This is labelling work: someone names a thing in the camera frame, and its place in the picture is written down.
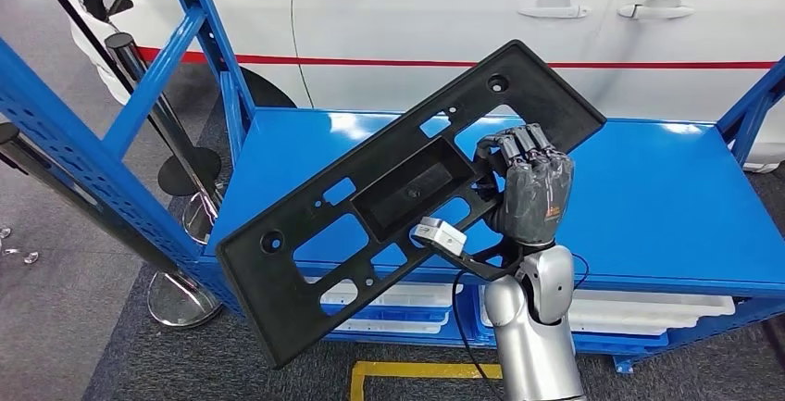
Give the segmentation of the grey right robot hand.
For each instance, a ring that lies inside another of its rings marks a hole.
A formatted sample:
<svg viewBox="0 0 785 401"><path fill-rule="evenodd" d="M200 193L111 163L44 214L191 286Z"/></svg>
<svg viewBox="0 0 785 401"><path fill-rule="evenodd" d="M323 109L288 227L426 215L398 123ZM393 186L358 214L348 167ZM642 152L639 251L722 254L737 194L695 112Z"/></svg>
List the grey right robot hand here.
<svg viewBox="0 0 785 401"><path fill-rule="evenodd" d="M489 170L476 192L484 200L501 199L483 216L486 225L524 245L551 244L571 193L571 157L530 123L482 137L473 159Z"/></svg>

